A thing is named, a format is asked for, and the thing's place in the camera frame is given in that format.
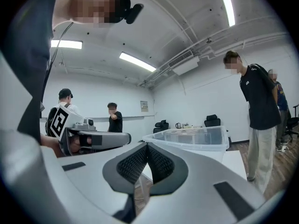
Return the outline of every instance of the fluorescent light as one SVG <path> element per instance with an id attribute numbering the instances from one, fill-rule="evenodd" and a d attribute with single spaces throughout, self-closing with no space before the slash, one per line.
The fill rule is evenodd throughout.
<path id="1" fill-rule="evenodd" d="M 223 0 L 226 14 L 228 16 L 228 24 L 229 26 L 235 25 L 235 14 L 233 9 L 232 0 Z"/>
<path id="2" fill-rule="evenodd" d="M 51 47 L 57 47 L 59 40 L 52 40 Z M 82 49 L 83 42 L 61 40 L 59 47 Z"/>
<path id="3" fill-rule="evenodd" d="M 139 59 L 137 59 L 137 58 L 135 58 L 133 56 L 130 56 L 130 55 L 126 54 L 126 53 L 123 53 L 123 52 L 120 55 L 120 59 L 123 59 L 125 61 L 131 62 L 131 63 L 133 63 L 135 65 L 139 65 L 142 68 L 145 68 L 145 69 L 147 69 L 147 70 L 149 70 L 151 72 L 153 72 L 153 71 L 156 70 L 155 67 L 153 67 L 153 66 L 151 66 L 149 64 L 146 64 L 145 62 L 143 62 L 143 61 L 141 61 L 141 60 L 139 60 Z"/>

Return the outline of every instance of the wooden floor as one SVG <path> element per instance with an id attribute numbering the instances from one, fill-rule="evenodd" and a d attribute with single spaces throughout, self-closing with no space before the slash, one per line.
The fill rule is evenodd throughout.
<path id="1" fill-rule="evenodd" d="M 299 126 L 294 129 L 294 131 L 299 131 Z M 270 182 L 264 193 L 265 198 L 268 200 L 277 192 L 287 188 L 288 182 L 292 178 L 294 169 L 297 166 L 299 159 L 299 140 L 296 135 L 293 135 L 293 142 L 288 145 L 289 150 L 285 152 L 275 153 L 273 161 L 273 170 L 271 174 Z M 247 153 L 248 153 L 249 143 L 235 144 L 228 149 L 228 151 L 239 150 L 243 159 L 246 173 L 248 171 Z M 149 193 L 150 187 L 153 185 L 152 181 L 147 180 L 147 193 Z M 136 185 L 135 188 L 135 209 L 138 215 L 142 209 L 145 207 L 145 201 L 142 196 L 141 188 Z"/>

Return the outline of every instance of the transparent plastic box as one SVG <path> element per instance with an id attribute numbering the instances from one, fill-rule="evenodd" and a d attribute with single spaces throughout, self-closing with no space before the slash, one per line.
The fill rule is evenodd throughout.
<path id="1" fill-rule="evenodd" d="M 170 145 L 193 153 L 205 155 L 222 162 L 225 151 L 229 148 L 225 126 L 203 127 L 194 129 L 167 129 L 146 135 L 145 142 Z"/>

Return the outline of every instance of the person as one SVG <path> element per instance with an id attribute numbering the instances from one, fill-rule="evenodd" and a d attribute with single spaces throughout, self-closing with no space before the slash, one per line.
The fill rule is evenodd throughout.
<path id="1" fill-rule="evenodd" d="M 249 102 L 250 119 L 247 180 L 255 181 L 264 193 L 273 166 L 276 126 L 281 122 L 276 85 L 260 65 L 244 66 L 236 51 L 228 51 L 223 63 L 226 69 L 241 74 L 240 87 Z"/>
<path id="2" fill-rule="evenodd" d="M 130 9 L 130 0 L 10 0 L 1 20 L 0 49 L 10 69 L 31 97 L 17 131 L 30 135 L 62 156 L 58 139 L 40 134 L 39 117 L 43 83 L 50 59 L 53 29 L 64 22 L 117 23 Z M 2 0 L 1 7 L 6 7 Z M 71 138 L 72 152 L 80 149 L 78 136 Z"/>
<path id="3" fill-rule="evenodd" d="M 116 103 L 109 103 L 107 105 L 109 112 L 109 128 L 107 132 L 122 133 L 122 115 L 117 111 Z"/>
<path id="4" fill-rule="evenodd" d="M 288 144 L 288 140 L 284 139 L 284 134 L 285 134 L 285 128 L 286 128 L 286 122 L 288 120 L 288 102 L 286 101 L 285 98 L 285 93 L 284 90 L 281 86 L 281 83 L 279 83 L 277 79 L 277 73 L 273 71 L 273 69 L 268 71 L 269 78 L 274 82 L 277 88 L 277 105 L 278 109 L 280 112 L 280 117 L 281 117 L 281 123 L 277 125 L 277 133 L 276 133 L 276 150 L 277 151 L 282 151 L 283 145 Z"/>
<path id="5" fill-rule="evenodd" d="M 77 106 L 71 104 L 71 99 L 73 98 L 73 94 L 71 93 L 71 90 L 70 89 L 67 89 L 67 88 L 63 88 L 59 94 L 58 94 L 58 97 L 59 97 L 59 103 L 54 106 L 55 108 L 59 108 L 60 105 L 67 105 L 67 109 L 73 111 L 74 113 L 80 115 L 80 112 L 79 112 L 79 109 Z"/>

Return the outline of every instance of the cable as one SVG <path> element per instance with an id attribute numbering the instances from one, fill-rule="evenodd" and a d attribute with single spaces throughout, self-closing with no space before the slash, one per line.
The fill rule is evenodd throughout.
<path id="1" fill-rule="evenodd" d="M 67 30 L 73 25 L 74 23 L 72 22 L 70 25 L 67 26 L 67 28 L 63 31 L 63 33 L 61 34 L 60 36 L 60 39 L 58 41 L 58 44 L 56 46 L 56 49 L 53 53 L 53 56 L 52 58 L 48 61 L 48 67 L 47 67 L 47 71 L 46 71 L 46 76 L 45 76 L 45 80 L 43 82 L 43 92 L 42 92 L 42 99 L 41 99 L 41 102 L 43 102 L 43 95 L 45 93 L 45 89 L 46 89 L 46 85 L 47 85 L 47 81 L 48 81 L 48 78 L 49 78 L 49 75 L 50 75 L 50 72 L 51 72 L 51 69 L 52 69 L 52 65 L 55 61 L 55 58 L 56 58 L 56 55 L 57 55 L 57 51 L 58 51 L 58 47 L 59 47 L 59 44 L 60 44 L 60 41 L 62 39 L 62 37 L 65 35 L 65 33 L 67 32 Z"/>
<path id="2" fill-rule="evenodd" d="M 295 144 L 294 144 L 291 148 L 289 148 L 288 146 L 286 146 L 286 147 L 287 147 L 287 149 L 290 151 L 290 150 L 292 150 L 293 148 L 295 148 L 296 145 L 297 145 L 297 140 L 295 140 Z"/>

